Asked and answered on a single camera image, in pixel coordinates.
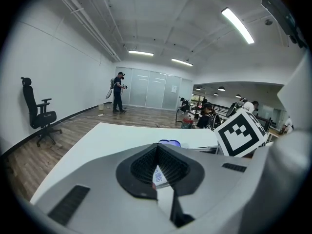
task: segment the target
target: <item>chair headrest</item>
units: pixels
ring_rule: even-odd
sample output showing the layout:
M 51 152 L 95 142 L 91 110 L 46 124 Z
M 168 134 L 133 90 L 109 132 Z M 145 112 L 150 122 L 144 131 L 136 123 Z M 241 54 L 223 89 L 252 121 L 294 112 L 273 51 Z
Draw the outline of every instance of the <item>chair headrest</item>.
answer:
M 31 85 L 31 79 L 30 78 L 21 77 L 21 79 L 22 79 L 21 83 L 23 84 L 24 87 L 28 87 Z

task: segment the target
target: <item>black baseboard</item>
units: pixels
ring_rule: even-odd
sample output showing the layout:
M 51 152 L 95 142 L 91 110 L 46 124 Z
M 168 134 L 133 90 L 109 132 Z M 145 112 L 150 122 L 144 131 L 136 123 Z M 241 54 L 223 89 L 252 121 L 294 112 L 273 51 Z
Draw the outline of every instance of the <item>black baseboard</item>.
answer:
M 59 121 L 56 121 L 54 122 L 53 124 L 51 124 L 52 127 L 60 124 L 60 122 L 63 122 L 63 121 L 66 121 L 67 119 L 69 118 L 72 118 L 74 116 L 77 116 L 79 114 L 82 114 L 88 110 L 91 110 L 91 109 L 94 109 L 96 108 L 97 106 L 94 106 L 94 107 L 90 107 L 90 108 L 87 108 L 87 109 L 84 109 L 82 111 L 79 111 L 77 113 L 74 113 L 72 115 L 69 115 L 63 119 L 60 119 Z M 32 138 L 36 137 L 38 135 L 40 130 L 36 131 L 35 133 L 31 134 L 30 136 L 26 137 L 25 139 L 21 140 L 19 143 L 15 144 L 14 146 L 12 146 L 9 150 L 7 150 L 4 154 L 2 154 L 0 156 L 0 161 L 4 161 L 4 159 L 6 159 L 11 153 L 13 153 L 17 148 L 21 147 L 22 145 L 24 145 L 26 142 L 30 141 Z

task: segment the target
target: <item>wooden floor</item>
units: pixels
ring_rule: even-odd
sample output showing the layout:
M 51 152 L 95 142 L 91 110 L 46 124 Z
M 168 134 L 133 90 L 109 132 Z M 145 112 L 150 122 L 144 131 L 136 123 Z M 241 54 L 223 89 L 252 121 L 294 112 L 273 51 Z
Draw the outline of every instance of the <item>wooden floor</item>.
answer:
M 181 123 L 176 124 L 174 111 L 128 107 L 124 114 L 113 114 L 112 106 L 105 106 L 110 108 L 105 107 L 104 111 L 95 108 L 55 126 L 54 129 L 63 131 L 63 134 L 53 134 L 56 145 L 53 145 L 49 138 L 45 138 L 40 147 L 37 147 L 36 137 L 11 153 L 5 161 L 5 166 L 14 192 L 30 200 L 57 162 L 99 122 L 141 127 L 181 127 Z M 102 113 L 107 115 L 94 117 Z

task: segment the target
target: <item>ceiling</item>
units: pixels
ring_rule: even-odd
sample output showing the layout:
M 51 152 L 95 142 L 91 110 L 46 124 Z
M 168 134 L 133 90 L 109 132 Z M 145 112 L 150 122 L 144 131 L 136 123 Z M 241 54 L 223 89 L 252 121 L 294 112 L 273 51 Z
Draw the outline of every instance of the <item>ceiling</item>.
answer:
M 218 88 L 223 86 L 225 91 L 219 91 Z M 259 82 L 220 82 L 220 83 L 208 83 L 202 84 L 199 87 L 201 90 L 195 90 L 197 86 L 194 86 L 194 92 L 200 92 L 213 96 L 214 93 L 218 93 L 219 97 L 234 98 L 237 94 L 245 98 L 255 98 L 258 100 L 265 100 L 268 97 L 277 98 L 277 93 L 283 87 L 279 84 L 271 83 L 259 83 Z
M 226 7 L 245 24 L 253 45 L 287 44 L 275 20 L 271 26 L 264 24 L 273 18 L 261 0 L 76 1 L 73 8 L 80 9 L 76 13 L 86 14 L 114 50 L 112 56 L 103 49 L 112 61 L 127 59 L 127 50 L 139 50 L 154 53 L 152 58 L 189 60 L 194 66 L 203 66 L 214 53 L 243 49 L 247 42 L 221 14 Z

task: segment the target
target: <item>purple object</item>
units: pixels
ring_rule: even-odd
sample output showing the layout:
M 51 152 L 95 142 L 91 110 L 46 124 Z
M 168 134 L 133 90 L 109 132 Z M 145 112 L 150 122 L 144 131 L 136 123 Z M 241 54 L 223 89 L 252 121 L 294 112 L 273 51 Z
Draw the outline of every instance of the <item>purple object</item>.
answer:
M 158 143 L 160 143 L 160 144 L 169 144 L 169 145 L 181 147 L 180 142 L 177 141 L 177 140 L 174 140 L 174 139 L 172 139 L 172 140 L 162 139 Z

